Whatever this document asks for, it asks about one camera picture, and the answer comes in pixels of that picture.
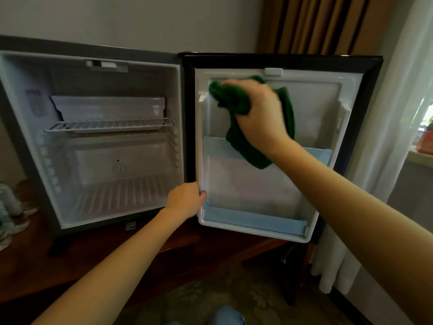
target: green towel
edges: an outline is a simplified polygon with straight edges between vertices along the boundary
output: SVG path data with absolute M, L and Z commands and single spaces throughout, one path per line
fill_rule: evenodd
M 258 75 L 249 79 L 256 80 L 261 84 L 266 81 Z M 241 155 L 258 169 L 264 169 L 272 164 L 272 161 L 259 152 L 258 149 L 251 146 L 243 135 L 236 121 L 235 114 L 246 115 L 251 109 L 251 104 L 247 94 L 240 88 L 231 85 L 222 86 L 219 82 L 214 81 L 209 85 L 210 94 L 218 101 L 218 107 L 227 108 L 230 112 L 230 129 L 227 131 L 226 140 L 230 142 Z M 289 92 L 286 87 L 274 90 L 278 95 L 283 110 L 284 124 L 288 135 L 295 138 L 295 118 L 293 115 L 292 105 L 289 99 Z

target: forearm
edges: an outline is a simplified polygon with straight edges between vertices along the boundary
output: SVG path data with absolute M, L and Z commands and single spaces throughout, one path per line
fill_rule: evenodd
M 409 317 L 432 316 L 430 232 L 327 168 L 294 141 L 286 139 L 269 158 Z
M 111 324 L 183 217 L 162 209 L 54 302 L 34 324 Z

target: striped curtain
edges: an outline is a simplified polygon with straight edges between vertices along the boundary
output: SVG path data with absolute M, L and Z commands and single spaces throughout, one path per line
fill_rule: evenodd
M 397 0 L 264 0 L 259 53 L 375 55 Z

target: fridge frame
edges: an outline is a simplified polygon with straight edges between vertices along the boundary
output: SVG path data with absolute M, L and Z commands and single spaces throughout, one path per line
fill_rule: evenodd
M 181 65 L 181 102 L 183 122 L 184 179 L 186 182 L 196 180 L 195 159 L 195 74 L 196 68 L 266 68 L 277 67 L 296 70 L 322 70 L 333 72 L 351 72 L 363 74 L 361 84 L 352 110 L 346 133 L 334 166 L 334 170 L 344 175 L 354 144 L 358 137 L 371 94 L 382 65 L 381 56 L 334 56 L 334 55 L 291 55 L 291 54 L 217 54 L 192 53 L 171 54 L 158 51 L 144 51 L 100 45 L 59 42 L 26 37 L 0 36 L 0 50 L 28 52 L 33 54 L 53 54 L 79 56 L 86 58 L 142 61 L 161 64 Z M 14 144 L 15 150 L 29 179 L 35 183 L 39 203 L 56 236 L 68 235 L 92 228 L 135 220 L 146 216 L 155 216 L 161 208 L 128 214 L 62 229 L 48 194 L 36 169 L 27 143 L 18 125 L 15 114 L 0 84 L 0 114 L 4 125 Z M 323 220 L 317 222 L 313 240 L 321 233 Z

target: jeans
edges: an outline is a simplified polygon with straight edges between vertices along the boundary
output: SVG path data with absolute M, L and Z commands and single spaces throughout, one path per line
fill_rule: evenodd
M 165 325 L 181 325 L 178 322 L 169 322 Z M 230 306 L 222 306 L 210 317 L 206 325 L 245 325 L 244 317 Z

